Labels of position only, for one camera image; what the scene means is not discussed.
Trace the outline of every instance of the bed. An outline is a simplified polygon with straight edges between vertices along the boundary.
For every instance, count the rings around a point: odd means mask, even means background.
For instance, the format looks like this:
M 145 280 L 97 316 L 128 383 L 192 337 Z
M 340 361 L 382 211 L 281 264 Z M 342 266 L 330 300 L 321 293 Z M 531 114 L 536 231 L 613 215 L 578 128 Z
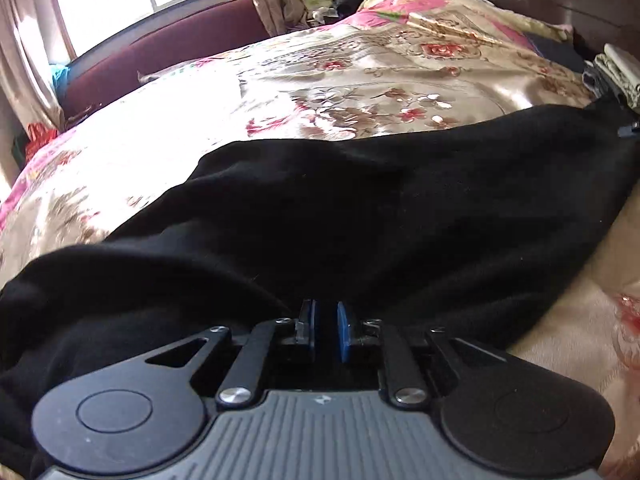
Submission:
M 485 0 L 365 0 L 342 22 L 195 61 L 141 86 L 41 149 L 0 206 L 0 286 L 57 248 L 96 243 L 199 158 L 236 140 L 443 130 L 541 104 L 583 107 L 580 75 L 525 33 L 563 25 Z M 611 342 L 615 298 L 640 297 L 640 187 L 592 260 L 514 354 L 597 389 L 618 427 L 607 478 L 640 474 L 640 380 Z M 12 480 L 0 468 L 0 477 Z

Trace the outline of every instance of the gray ridged panel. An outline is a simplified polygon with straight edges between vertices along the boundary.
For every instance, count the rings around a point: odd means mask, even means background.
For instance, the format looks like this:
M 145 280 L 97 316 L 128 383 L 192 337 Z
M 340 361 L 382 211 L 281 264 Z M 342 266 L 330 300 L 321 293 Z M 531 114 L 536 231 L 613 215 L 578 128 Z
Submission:
M 46 480 L 62 480 L 53 471 Z M 423 413 L 377 392 L 271 392 L 218 417 L 188 456 L 148 480 L 494 480 L 453 451 Z M 594 472 L 573 480 L 597 480 Z

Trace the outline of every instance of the screw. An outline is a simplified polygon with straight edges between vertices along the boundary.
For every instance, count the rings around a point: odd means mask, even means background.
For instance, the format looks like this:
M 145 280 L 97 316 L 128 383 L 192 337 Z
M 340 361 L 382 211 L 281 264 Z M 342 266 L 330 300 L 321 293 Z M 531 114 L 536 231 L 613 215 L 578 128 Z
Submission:
M 226 404 L 242 404 L 251 399 L 251 392 L 246 388 L 227 388 L 218 395 L 220 400 Z
M 402 388 L 396 391 L 396 400 L 401 404 L 420 404 L 427 400 L 427 393 L 420 388 Z

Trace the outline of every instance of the floral bedspread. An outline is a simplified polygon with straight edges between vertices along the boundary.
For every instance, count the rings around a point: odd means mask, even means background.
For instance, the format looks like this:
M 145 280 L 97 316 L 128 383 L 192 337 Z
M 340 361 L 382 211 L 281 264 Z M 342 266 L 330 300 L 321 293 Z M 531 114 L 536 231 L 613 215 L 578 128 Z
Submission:
M 0 286 L 28 261 L 102 240 L 235 140 L 441 130 L 544 103 L 582 107 L 575 73 L 523 35 L 570 32 L 484 0 L 366 0 L 329 27 L 201 59 L 44 147 L 0 208 Z

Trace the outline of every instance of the window sill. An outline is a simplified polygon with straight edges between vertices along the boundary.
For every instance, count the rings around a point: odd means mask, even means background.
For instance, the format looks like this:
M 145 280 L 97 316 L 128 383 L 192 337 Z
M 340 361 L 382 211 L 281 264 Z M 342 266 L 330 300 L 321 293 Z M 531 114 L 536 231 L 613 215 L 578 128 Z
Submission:
M 103 59 L 126 48 L 147 34 L 151 34 L 156 30 L 171 25 L 171 23 L 178 22 L 201 10 L 209 9 L 210 7 L 215 7 L 216 5 L 230 1 L 232 0 L 183 0 L 158 10 L 158 12 L 150 14 L 129 25 L 129 27 L 116 32 L 113 36 L 98 43 L 69 63 L 68 81 L 73 81 L 73 79 L 100 63 Z

